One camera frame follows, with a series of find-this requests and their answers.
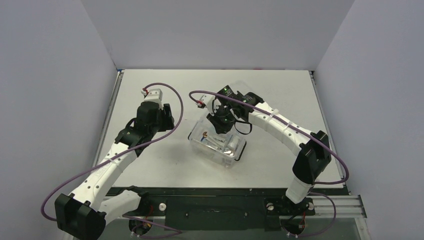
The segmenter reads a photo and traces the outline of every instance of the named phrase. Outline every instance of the clear plastic box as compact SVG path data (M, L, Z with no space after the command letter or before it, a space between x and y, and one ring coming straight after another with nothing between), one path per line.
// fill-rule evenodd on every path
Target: clear plastic box
M188 140L195 152L226 168L240 160L246 147L245 138L234 127L226 134L216 134L206 115L197 121Z

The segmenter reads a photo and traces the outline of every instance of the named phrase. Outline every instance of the white backdrop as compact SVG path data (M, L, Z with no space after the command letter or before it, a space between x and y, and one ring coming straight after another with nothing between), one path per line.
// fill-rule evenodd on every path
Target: white backdrop
M0 239L61 239L41 203L93 164L116 75L80 1L0 1Z
M423 239L424 1L356 0L315 79L374 240Z
M354 0L81 0L118 68L314 70Z

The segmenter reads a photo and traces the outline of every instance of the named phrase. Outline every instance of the gray wall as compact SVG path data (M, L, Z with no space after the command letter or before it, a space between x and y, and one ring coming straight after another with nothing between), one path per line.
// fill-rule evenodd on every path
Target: gray wall
M40 205L93 163L115 66L79 0L2 0L0 33L0 238L59 239Z
M314 70L354 0L82 0L118 68Z
M315 78L375 240L423 239L424 1L356 0Z

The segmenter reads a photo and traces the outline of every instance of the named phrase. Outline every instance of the white table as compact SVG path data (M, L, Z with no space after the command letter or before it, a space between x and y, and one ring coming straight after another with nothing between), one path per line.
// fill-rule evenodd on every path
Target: white table
M136 116L137 107L143 101L141 89L147 84L162 82L177 89L184 101L184 115L179 128L164 140L147 147L114 186L288 188L296 158L286 146L260 128L254 127L246 137L247 146L241 160L231 168L199 157L190 147L187 137L206 110L197 108L188 93L193 90L217 92L236 81L246 82L256 94L294 123L313 132L327 132L308 71L126 69L109 119L100 159L106 155L118 132ZM178 98L171 90L163 86L159 88L163 91L162 101L171 105L172 114L177 120L180 114ZM335 159L332 158L318 180L329 182L340 179ZM342 187L342 184L316 186Z

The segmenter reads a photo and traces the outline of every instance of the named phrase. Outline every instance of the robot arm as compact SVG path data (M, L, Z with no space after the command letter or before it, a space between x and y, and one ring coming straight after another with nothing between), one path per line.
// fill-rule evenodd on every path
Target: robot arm
M104 166L94 170L69 195L61 194L54 202L59 229L81 240L95 240L112 220L139 207L144 193L129 187L121 194L103 201L121 173L146 147L113 156L143 143L150 142L157 132L174 128L169 104L162 104L162 91L152 89L137 109L137 116L122 129L105 158Z
M218 94L239 100L271 113L271 115L267 115L251 107L235 103L219 96L203 95L200 98L201 104L199 107L207 108L209 114L206 118L213 124L217 134L229 132L236 121L242 119L270 133L291 150L296 156L296 161L292 168L294 178L285 193L285 197L293 204L300 203L313 188L316 178L324 171L331 161L331 157L330 154L317 143L303 134L300 134L298 131L291 129L288 125L276 120L273 116L279 117L289 125L312 135L326 146L329 146L328 136L322 131L315 134L293 123L279 114L277 109L270 107L268 103L253 92L248 92L245 95L240 92L234 93L227 85L221 89Z

